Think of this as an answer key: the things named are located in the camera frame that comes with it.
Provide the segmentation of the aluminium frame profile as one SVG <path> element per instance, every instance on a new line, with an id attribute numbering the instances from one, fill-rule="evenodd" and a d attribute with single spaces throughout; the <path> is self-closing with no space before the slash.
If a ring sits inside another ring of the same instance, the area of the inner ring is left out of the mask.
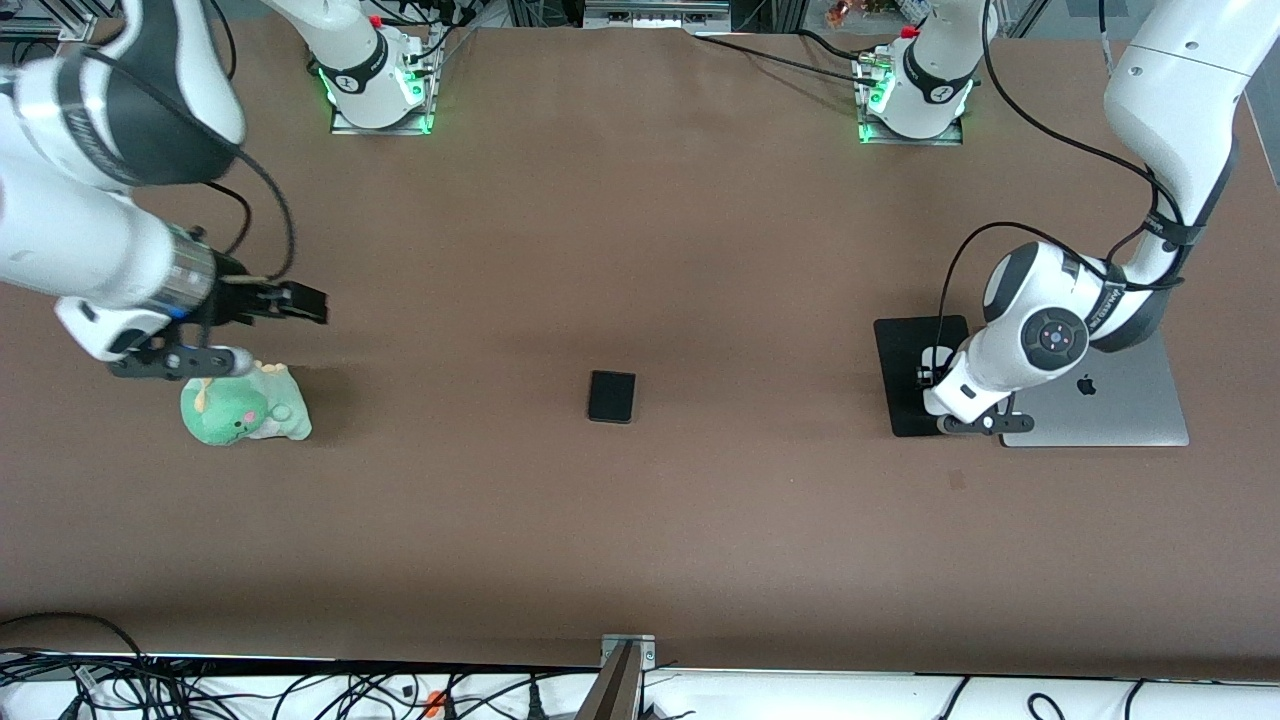
<path id="1" fill-rule="evenodd" d="M 0 42 L 51 40 L 79 42 L 122 0 L 0 0 Z"/>

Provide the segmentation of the silver laptop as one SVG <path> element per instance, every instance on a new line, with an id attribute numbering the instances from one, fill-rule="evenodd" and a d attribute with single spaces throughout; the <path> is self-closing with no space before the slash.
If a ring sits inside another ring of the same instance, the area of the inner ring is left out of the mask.
<path id="1" fill-rule="evenodd" d="M 1189 443 L 1185 418 L 1160 331 L 1115 354 L 1096 348 L 1069 373 L 1018 392 L 1030 416 L 1027 433 L 1006 434 L 1010 448 L 1174 447 Z"/>

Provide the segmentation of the metal table edge bracket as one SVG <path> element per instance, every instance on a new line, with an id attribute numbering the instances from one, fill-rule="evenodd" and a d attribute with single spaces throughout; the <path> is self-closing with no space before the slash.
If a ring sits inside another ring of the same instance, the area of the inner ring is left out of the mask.
<path id="1" fill-rule="evenodd" d="M 600 666 L 604 667 L 611 656 L 625 646 L 634 644 L 640 656 L 641 670 L 652 671 L 657 669 L 657 638 L 652 634 L 605 634 L 600 642 Z"/>

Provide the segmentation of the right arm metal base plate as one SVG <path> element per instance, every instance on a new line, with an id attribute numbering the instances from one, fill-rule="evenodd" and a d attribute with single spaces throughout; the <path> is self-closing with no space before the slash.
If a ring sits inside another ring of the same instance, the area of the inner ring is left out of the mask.
<path id="1" fill-rule="evenodd" d="M 435 122 L 439 77 L 438 73 L 428 73 L 428 70 L 435 70 L 435 67 L 428 65 L 425 70 L 408 70 L 396 78 L 393 92 L 375 96 L 375 99 L 383 100 L 384 105 L 389 105 L 388 110 L 380 110 L 379 118 L 388 115 L 390 110 L 404 109 L 404 114 L 394 123 L 380 128 L 361 127 L 334 105 L 330 132 L 333 135 L 388 137 L 430 135 Z"/>

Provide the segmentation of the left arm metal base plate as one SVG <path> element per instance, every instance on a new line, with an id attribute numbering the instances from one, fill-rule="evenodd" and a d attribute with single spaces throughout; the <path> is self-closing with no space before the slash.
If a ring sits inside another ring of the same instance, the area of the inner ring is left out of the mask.
<path id="1" fill-rule="evenodd" d="M 920 100 L 914 86 L 897 79 L 887 61 L 852 61 L 858 133 L 861 143 L 959 146 L 963 143 L 961 114 L 968 85 L 960 99 L 943 105 Z"/>

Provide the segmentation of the black mouse pad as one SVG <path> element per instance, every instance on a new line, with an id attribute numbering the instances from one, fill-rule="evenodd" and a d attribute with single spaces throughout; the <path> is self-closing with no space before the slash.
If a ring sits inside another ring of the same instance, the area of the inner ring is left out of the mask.
<path id="1" fill-rule="evenodd" d="M 942 436 L 940 416 L 929 415 L 916 387 L 922 350 L 946 346 L 957 350 L 968 337 L 964 316 L 911 316 L 878 319 L 873 324 L 890 425 L 899 438 Z"/>

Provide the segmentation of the grey metal box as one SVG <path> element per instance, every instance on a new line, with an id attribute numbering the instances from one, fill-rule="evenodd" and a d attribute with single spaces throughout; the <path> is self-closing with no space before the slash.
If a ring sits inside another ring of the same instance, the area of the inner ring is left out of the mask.
<path id="1" fill-rule="evenodd" d="M 690 35 L 732 31 L 730 0 L 582 0 L 584 29 L 678 28 Z"/>

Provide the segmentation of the black phone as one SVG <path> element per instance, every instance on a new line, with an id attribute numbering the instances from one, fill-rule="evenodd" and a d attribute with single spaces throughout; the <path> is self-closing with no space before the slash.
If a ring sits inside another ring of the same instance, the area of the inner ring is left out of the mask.
<path id="1" fill-rule="evenodd" d="M 634 420 L 637 375 L 630 372 L 590 373 L 586 416 L 589 421 L 626 425 Z"/>

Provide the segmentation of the dark metal post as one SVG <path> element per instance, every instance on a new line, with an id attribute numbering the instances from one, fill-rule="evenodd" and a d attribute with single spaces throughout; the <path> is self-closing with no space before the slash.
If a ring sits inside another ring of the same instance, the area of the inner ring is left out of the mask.
<path id="1" fill-rule="evenodd" d="M 600 669 L 573 720 L 637 720 L 643 674 L 637 648 L 617 650 Z"/>

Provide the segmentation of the green dinosaur plush toy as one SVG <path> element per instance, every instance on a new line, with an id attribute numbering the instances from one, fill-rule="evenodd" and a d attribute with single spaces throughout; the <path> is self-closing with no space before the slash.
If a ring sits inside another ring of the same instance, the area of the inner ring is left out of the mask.
<path id="1" fill-rule="evenodd" d="M 242 439 L 307 439 L 312 432 L 305 398 L 291 369 L 261 361 L 238 377 L 191 379 L 180 392 L 180 418 L 201 443 Z"/>

